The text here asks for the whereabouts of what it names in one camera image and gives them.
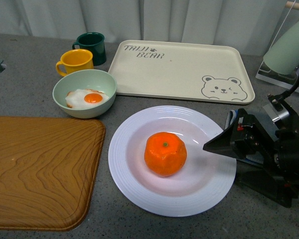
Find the fried egg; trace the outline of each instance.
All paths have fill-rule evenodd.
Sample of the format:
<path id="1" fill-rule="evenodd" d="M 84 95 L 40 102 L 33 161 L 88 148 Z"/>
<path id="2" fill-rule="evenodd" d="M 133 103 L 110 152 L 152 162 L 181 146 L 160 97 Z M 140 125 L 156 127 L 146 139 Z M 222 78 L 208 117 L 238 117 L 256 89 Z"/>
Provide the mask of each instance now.
<path id="1" fill-rule="evenodd" d="M 104 92 L 92 89 L 70 91 L 65 97 L 66 105 L 73 109 L 86 109 L 100 105 L 109 97 Z"/>

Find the egg yolk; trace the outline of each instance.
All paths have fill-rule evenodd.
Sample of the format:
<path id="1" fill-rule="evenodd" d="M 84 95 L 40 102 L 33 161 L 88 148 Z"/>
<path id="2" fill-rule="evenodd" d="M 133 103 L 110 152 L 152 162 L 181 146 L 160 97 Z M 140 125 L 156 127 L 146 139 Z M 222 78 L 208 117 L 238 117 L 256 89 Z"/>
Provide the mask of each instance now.
<path id="1" fill-rule="evenodd" d="M 100 102 L 103 97 L 98 93 L 90 93 L 84 97 L 84 101 L 87 103 L 97 103 Z"/>

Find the bowl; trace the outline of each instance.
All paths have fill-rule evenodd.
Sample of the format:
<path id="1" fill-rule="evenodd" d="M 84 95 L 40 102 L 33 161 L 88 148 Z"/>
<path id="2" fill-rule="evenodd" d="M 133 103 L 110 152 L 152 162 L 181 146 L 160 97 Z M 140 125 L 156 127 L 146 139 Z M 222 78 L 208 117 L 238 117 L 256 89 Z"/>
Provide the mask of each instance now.
<path id="1" fill-rule="evenodd" d="M 109 98 L 101 104 L 87 109 L 72 109 L 66 106 L 65 97 L 70 91 L 93 89 L 104 92 Z M 106 112 L 116 97 L 117 82 L 109 73 L 101 70 L 76 71 L 59 80 L 53 88 L 53 99 L 67 114 L 81 119 L 97 117 Z"/>

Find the gray countertop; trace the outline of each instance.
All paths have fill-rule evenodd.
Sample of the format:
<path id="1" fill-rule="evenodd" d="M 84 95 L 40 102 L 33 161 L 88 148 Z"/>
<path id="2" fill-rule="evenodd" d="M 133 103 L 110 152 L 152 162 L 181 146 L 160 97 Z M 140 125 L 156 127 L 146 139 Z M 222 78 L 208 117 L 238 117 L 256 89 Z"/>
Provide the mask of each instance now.
<path id="1" fill-rule="evenodd" d="M 60 56 L 74 40 L 0 34 L 0 59 L 6 69 L 0 73 L 0 116 L 68 118 L 52 98 L 61 79 L 55 71 Z M 106 43 L 107 62 L 97 69 L 108 71 L 118 44 Z M 24 238 L 299 238 L 299 198 L 284 208 L 253 190 L 234 184 L 215 207 L 198 215 L 169 218 L 149 213 L 130 202 L 116 187 L 108 166 L 111 138 L 120 124 L 143 109 L 173 105 L 201 112 L 222 128 L 231 109 L 244 108 L 254 114 L 270 132 L 275 128 L 263 110 L 267 93 L 283 88 L 255 78 L 261 57 L 242 56 L 256 93 L 248 105 L 204 103 L 146 97 L 117 96 L 113 106 L 98 117 L 106 126 L 90 210 L 82 224 L 68 232 L 0 231 L 0 239 Z M 299 114 L 299 93 L 286 100 Z M 238 171 L 246 165 L 238 162 Z"/>

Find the orange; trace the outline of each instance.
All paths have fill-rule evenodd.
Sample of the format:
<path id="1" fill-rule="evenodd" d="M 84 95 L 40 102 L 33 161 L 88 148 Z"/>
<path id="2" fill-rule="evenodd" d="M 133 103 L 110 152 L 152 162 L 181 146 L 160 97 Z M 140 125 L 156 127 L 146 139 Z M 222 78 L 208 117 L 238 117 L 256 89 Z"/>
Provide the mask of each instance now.
<path id="1" fill-rule="evenodd" d="M 158 132 L 146 142 L 145 163 L 150 170 L 163 177 L 177 173 L 186 159 L 185 143 L 174 133 Z"/>

